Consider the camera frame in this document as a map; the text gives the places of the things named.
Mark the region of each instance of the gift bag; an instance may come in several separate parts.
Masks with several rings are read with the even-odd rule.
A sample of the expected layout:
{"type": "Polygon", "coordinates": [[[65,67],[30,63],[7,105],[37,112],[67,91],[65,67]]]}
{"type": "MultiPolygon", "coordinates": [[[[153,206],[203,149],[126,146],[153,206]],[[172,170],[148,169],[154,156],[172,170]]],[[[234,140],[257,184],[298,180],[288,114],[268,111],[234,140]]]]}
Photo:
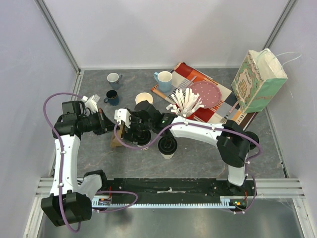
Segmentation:
{"type": "Polygon", "coordinates": [[[287,80],[284,64],[269,49],[248,51],[231,84],[243,113],[260,112],[267,106],[287,80]]]}

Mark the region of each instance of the plate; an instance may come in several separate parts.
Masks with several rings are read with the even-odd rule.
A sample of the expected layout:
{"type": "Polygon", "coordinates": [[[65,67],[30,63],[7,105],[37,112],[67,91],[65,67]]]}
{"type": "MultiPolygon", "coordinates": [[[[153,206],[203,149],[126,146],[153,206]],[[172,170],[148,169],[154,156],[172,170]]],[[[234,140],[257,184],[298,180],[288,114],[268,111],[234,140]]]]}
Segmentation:
{"type": "Polygon", "coordinates": [[[213,83],[201,81],[194,83],[191,87],[194,94],[199,93],[204,108],[213,108],[221,100],[220,89],[213,83]]]}

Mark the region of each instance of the mug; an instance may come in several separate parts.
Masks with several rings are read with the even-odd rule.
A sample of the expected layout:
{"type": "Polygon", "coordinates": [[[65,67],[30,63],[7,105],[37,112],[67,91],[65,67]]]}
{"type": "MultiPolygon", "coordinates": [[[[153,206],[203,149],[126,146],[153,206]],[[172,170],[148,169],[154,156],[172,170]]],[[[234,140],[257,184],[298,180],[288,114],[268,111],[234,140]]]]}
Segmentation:
{"type": "Polygon", "coordinates": [[[167,93],[172,89],[172,74],[168,71],[154,73],[154,78],[158,82],[158,88],[161,92],[167,93]]]}
{"type": "Polygon", "coordinates": [[[109,82],[111,88],[119,89],[121,85],[119,84],[122,74],[119,76],[117,73],[110,73],[107,76],[107,81],[109,82]]]}
{"type": "Polygon", "coordinates": [[[109,103],[112,106],[117,106],[119,104],[119,96],[117,91],[110,90],[106,93],[106,98],[104,99],[104,103],[109,103]]]}
{"type": "Polygon", "coordinates": [[[149,93],[139,93],[136,97],[135,97],[135,103],[138,104],[141,101],[148,101],[150,104],[153,104],[153,97],[151,94],[149,93]]]}

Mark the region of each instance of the plaid placemat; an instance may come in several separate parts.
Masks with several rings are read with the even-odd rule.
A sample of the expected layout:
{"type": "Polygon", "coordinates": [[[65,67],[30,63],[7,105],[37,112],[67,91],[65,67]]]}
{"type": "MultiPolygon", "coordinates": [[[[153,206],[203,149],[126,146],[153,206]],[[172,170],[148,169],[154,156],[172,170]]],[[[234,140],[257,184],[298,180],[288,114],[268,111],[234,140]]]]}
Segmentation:
{"type": "MultiPolygon", "coordinates": [[[[175,92],[177,89],[182,89],[185,92],[186,87],[190,87],[188,85],[193,77],[196,76],[195,82],[207,81],[215,84],[221,91],[221,101],[215,107],[209,109],[199,108],[196,113],[194,119],[197,121],[204,121],[208,123],[220,123],[220,120],[229,112],[229,110],[234,106],[237,102],[237,98],[234,93],[222,86],[221,84],[215,82],[212,78],[207,75],[202,74],[201,72],[195,70],[194,68],[189,67],[185,63],[179,63],[172,71],[173,75],[172,79],[172,89],[170,92],[163,93],[159,90],[159,86],[156,85],[152,88],[152,91],[165,99],[166,101],[175,104],[173,101],[171,94],[175,92]]],[[[230,114],[228,119],[234,120],[237,122],[242,128],[246,129],[251,121],[254,119],[257,113],[248,113],[244,114],[240,111],[239,104],[235,107],[233,112],[230,114]]]]}

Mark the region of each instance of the white backdrop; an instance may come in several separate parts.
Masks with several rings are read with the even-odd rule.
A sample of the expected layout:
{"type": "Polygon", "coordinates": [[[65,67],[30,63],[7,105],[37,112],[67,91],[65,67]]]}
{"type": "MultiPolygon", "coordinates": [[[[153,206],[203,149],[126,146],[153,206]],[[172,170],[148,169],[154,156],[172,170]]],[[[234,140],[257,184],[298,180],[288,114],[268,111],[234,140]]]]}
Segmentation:
{"type": "Polygon", "coordinates": [[[287,0],[45,0],[82,68],[237,66],[287,0]]]}
{"type": "MultiPolygon", "coordinates": [[[[295,5],[271,50],[299,51],[299,60],[286,64],[288,80],[269,104],[287,171],[299,178],[317,221],[317,2],[295,5]]],[[[281,56],[280,61],[296,55],[281,56]]]]}
{"type": "MultiPolygon", "coordinates": [[[[43,102],[71,92],[76,73],[33,0],[3,1],[0,22],[0,237],[20,238],[39,179],[52,164],[43,102]]],[[[66,99],[49,103],[52,120],[66,99]]]]}

